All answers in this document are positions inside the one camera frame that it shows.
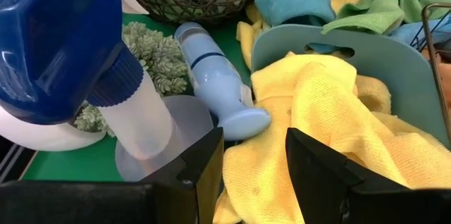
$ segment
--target green table surface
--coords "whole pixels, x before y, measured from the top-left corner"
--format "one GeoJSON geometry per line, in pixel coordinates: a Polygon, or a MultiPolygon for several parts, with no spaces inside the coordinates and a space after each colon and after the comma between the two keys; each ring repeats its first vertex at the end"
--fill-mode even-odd
{"type": "MultiPolygon", "coordinates": [[[[146,23],[151,30],[162,31],[166,36],[175,32],[169,27],[150,20],[144,15],[124,15],[123,22],[146,23]]],[[[237,20],[207,29],[216,43],[224,51],[230,62],[241,74],[243,82],[249,84],[249,70],[243,61],[240,43],[236,40],[237,20]]],[[[72,180],[72,181],[121,181],[114,163],[116,138],[105,137],[100,142],[74,151],[37,152],[24,180],[72,180]]]]}

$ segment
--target light blue plastic bottle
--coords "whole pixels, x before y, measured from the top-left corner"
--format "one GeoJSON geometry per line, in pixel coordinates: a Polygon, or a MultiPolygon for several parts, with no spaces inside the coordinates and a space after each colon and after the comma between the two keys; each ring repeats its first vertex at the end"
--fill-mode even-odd
{"type": "Polygon", "coordinates": [[[253,107],[251,89],[201,25],[184,23],[175,39],[190,68],[194,94],[218,116],[225,140],[247,139],[269,126],[269,113],[253,107]]]}

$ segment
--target light green cloth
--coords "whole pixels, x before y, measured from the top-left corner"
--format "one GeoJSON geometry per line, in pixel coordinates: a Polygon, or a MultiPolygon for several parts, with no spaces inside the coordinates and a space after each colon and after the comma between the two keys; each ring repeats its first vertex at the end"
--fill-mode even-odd
{"type": "MultiPolygon", "coordinates": [[[[323,27],[323,33],[337,28],[386,34],[399,27],[402,20],[412,23],[421,21],[421,9],[432,2],[451,0],[359,0],[345,5],[338,12],[337,20],[323,27]]],[[[431,19],[442,17],[446,9],[435,10],[431,19]]]]}

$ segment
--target succulent plant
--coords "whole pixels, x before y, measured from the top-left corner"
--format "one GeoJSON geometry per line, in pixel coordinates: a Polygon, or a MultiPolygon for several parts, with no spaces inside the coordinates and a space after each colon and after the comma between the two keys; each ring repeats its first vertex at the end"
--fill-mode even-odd
{"type": "MultiPolygon", "coordinates": [[[[144,23],[131,22],[122,27],[122,40],[149,73],[161,96],[181,94],[186,90],[187,66],[177,42],[162,32],[150,30],[144,23]]],[[[73,124],[88,132],[114,132],[106,124],[99,109],[84,102],[73,124]]]]}

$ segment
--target teal towel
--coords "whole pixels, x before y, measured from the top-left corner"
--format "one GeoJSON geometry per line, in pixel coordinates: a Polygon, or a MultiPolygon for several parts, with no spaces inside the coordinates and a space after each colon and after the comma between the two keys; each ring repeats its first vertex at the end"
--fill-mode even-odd
{"type": "MultiPolygon", "coordinates": [[[[322,26],[335,19],[330,0],[255,0],[255,6],[269,25],[286,23],[322,26]]],[[[328,54],[331,45],[310,44],[314,51],[328,54]]]]}

